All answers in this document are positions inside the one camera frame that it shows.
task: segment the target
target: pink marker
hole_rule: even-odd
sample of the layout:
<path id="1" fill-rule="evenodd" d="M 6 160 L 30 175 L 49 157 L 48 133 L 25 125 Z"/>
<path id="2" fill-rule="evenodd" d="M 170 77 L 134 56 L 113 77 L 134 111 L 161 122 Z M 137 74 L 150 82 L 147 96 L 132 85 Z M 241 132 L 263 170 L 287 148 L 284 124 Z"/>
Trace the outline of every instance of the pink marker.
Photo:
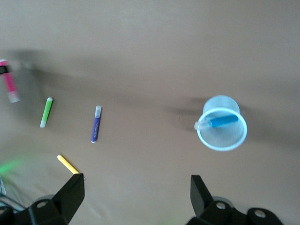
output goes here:
<path id="1" fill-rule="evenodd" d="M 19 94 L 14 83 L 13 76 L 8 69 L 8 62 L 6 60 L 0 60 L 0 75 L 7 88 L 7 95 L 10 103 L 18 102 Z"/>

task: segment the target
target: cup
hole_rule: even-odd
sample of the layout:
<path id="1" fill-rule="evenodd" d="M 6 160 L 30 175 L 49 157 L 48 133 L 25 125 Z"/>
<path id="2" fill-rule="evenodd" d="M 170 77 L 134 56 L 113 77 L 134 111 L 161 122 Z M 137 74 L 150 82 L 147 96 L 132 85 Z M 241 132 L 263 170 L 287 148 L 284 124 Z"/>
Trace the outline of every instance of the cup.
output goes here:
<path id="1" fill-rule="evenodd" d="M 203 107 L 203 114 L 198 122 L 205 123 L 212 119 L 236 116 L 235 122 L 221 126 L 197 129 L 197 134 L 204 145 L 216 151 L 230 151 L 239 147 L 247 136 L 247 124 L 240 114 L 239 105 L 229 96 L 218 95 L 210 98 Z"/>

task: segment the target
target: green marker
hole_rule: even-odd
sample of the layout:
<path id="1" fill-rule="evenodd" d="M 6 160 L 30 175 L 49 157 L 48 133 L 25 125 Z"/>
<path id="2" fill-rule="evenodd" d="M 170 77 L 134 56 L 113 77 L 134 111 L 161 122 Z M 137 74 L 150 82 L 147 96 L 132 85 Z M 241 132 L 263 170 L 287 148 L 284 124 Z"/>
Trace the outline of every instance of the green marker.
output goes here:
<path id="1" fill-rule="evenodd" d="M 47 102 L 46 102 L 46 105 L 45 105 L 41 125 L 39 126 L 40 128 L 44 128 L 46 126 L 46 122 L 47 122 L 47 119 L 48 119 L 48 116 L 49 116 L 49 112 L 50 112 L 50 109 L 51 109 L 52 102 L 53 102 L 53 99 L 51 97 L 47 98 Z"/>

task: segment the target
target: screw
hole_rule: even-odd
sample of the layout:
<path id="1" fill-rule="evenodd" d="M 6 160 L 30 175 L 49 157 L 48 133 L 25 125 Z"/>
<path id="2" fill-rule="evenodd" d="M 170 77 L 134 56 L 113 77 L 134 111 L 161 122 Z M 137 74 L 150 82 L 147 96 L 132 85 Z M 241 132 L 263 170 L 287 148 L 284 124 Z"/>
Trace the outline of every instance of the screw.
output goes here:
<path id="1" fill-rule="evenodd" d="M 261 210 L 255 210 L 254 213 L 256 216 L 258 216 L 260 218 L 266 218 L 266 214 Z"/>
<path id="2" fill-rule="evenodd" d="M 39 204 L 37 204 L 37 208 L 42 208 L 47 204 L 47 201 L 44 202 L 40 202 Z"/>
<path id="3" fill-rule="evenodd" d="M 226 206 L 225 206 L 224 203 L 218 202 L 218 203 L 217 203 L 217 208 L 218 208 L 218 209 L 221 209 L 221 210 L 224 210 L 224 209 L 226 208 Z"/>

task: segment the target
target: beige tabletop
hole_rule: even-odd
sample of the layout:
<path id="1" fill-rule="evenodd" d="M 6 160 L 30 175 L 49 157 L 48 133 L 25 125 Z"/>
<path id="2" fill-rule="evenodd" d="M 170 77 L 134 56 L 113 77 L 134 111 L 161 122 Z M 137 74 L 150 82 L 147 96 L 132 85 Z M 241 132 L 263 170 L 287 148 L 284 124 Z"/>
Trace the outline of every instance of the beige tabletop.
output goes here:
<path id="1" fill-rule="evenodd" d="M 72 225 L 184 225 L 190 176 L 243 213 L 300 221 L 300 2 L 0 1 L 0 175 L 25 206 L 86 177 Z M 194 123 L 212 96 L 240 106 L 245 142 L 217 152 Z M 53 106 L 40 128 L 46 99 Z M 90 142 L 95 106 L 103 107 Z"/>

